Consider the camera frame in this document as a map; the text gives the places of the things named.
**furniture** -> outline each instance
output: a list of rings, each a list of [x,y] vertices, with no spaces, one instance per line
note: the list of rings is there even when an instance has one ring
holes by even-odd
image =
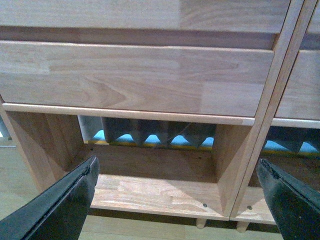
[[[1,3],[1,116],[39,191],[95,154],[94,208],[275,224],[248,184],[270,125],[320,128],[316,3]],[[92,146],[77,115],[217,127],[212,153]]]

